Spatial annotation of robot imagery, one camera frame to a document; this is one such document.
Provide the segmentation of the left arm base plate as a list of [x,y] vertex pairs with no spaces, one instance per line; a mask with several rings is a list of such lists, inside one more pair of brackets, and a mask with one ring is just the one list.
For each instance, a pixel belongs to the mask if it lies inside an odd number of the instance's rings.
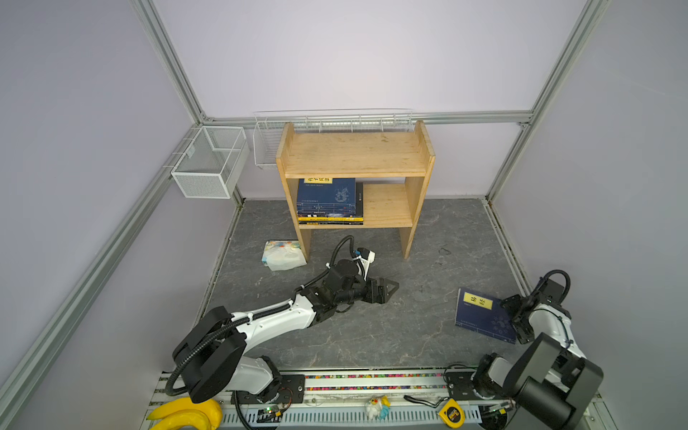
[[270,383],[258,394],[246,391],[232,392],[230,402],[240,405],[300,404],[306,393],[306,376],[304,374],[286,374],[276,382]]

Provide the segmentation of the wooden two-tier shelf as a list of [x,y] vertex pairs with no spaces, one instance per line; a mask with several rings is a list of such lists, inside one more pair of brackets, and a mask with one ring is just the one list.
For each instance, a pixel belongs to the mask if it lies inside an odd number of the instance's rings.
[[411,132],[299,134],[283,128],[276,165],[305,258],[317,229],[356,229],[355,225],[302,225],[297,218],[297,188],[310,177],[364,181],[362,229],[398,229],[408,259],[435,166],[426,125]]

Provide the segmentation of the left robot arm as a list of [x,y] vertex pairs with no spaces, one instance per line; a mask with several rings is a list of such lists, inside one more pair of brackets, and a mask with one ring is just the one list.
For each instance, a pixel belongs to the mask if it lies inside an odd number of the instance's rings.
[[251,358],[248,351],[344,314],[358,302],[388,303],[400,285],[370,276],[374,258],[372,250],[356,247],[353,236],[347,235],[336,245],[325,270],[297,287],[288,299],[246,312],[213,308],[174,349],[175,367],[165,394],[186,394],[194,403],[202,403],[230,390],[261,403],[277,400],[289,384],[270,358]]

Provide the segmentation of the yellow banana toy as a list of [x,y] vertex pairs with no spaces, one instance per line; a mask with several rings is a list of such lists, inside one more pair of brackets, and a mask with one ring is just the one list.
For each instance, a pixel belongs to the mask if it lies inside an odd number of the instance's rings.
[[193,403],[190,398],[181,398],[165,403],[153,412],[147,420],[156,421],[152,429],[218,429],[222,423],[223,413],[220,404],[215,400]]

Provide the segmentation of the small colourful toy figure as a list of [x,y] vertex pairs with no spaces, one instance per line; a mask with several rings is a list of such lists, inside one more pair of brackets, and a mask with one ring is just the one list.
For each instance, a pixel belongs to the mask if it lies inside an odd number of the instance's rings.
[[391,410],[391,403],[387,396],[374,397],[365,405],[365,414],[369,420],[384,420]]

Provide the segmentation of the yellow tape measure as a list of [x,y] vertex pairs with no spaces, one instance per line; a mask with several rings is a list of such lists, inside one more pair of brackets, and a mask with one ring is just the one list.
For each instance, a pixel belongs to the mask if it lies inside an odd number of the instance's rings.
[[438,412],[440,419],[451,429],[461,428],[465,424],[464,409],[454,399],[448,399]]

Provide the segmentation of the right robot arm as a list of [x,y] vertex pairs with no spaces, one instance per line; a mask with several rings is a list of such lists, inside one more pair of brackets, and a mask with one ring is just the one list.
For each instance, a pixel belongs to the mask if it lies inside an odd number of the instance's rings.
[[571,290],[570,275],[551,270],[541,276],[528,296],[514,295],[500,304],[519,343],[528,349],[511,363],[496,353],[483,356],[471,381],[482,398],[505,397],[521,414],[551,429],[573,429],[604,379],[602,369],[588,360],[564,309]]

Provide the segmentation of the white tissue pack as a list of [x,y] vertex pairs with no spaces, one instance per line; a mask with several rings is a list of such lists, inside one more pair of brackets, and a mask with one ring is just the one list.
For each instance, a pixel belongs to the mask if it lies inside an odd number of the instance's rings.
[[306,265],[298,241],[271,240],[264,245],[262,263],[273,272],[282,272]]

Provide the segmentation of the white mesh box basket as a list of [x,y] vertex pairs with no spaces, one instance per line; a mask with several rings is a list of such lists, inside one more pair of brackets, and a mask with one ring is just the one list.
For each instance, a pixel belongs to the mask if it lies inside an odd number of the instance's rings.
[[232,199],[250,150],[243,127],[195,129],[172,169],[172,177],[189,199]]

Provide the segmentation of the dark wolf cover book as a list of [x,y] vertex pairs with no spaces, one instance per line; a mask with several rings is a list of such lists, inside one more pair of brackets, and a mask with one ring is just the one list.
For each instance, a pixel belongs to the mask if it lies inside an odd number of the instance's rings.
[[356,182],[356,217],[364,218],[364,184]]

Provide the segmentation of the black book gold title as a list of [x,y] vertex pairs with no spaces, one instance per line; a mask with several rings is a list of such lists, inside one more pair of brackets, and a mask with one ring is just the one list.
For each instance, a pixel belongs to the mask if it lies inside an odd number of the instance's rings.
[[299,217],[300,225],[363,225],[364,219],[358,217]]

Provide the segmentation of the blue folder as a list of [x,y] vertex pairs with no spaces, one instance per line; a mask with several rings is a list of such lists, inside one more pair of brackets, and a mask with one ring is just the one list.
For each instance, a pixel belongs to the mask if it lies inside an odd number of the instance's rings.
[[300,214],[356,212],[356,179],[334,178],[331,183],[310,184],[300,179],[297,190],[297,212]]
[[511,319],[501,307],[501,300],[468,288],[458,291],[455,325],[510,344],[517,340]]

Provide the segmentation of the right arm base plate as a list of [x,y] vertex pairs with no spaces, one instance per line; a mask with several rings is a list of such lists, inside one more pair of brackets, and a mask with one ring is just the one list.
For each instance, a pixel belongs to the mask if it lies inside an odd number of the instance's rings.
[[450,396],[456,401],[506,401],[503,388],[487,374],[472,369],[450,369],[444,374]]

